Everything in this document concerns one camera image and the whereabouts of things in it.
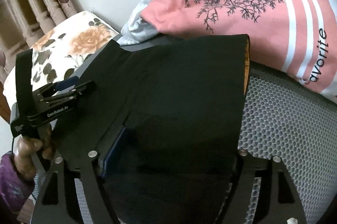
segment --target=purple sleeve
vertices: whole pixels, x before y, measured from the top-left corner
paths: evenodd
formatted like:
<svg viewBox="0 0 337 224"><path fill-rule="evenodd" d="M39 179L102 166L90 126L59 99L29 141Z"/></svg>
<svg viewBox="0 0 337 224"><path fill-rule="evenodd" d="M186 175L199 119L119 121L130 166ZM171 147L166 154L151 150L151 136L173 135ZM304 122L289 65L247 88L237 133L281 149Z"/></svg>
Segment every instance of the purple sleeve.
<svg viewBox="0 0 337 224"><path fill-rule="evenodd" d="M13 213L18 213L34 190L34 181L27 182L16 172L11 152L1 158L0 195Z"/></svg>

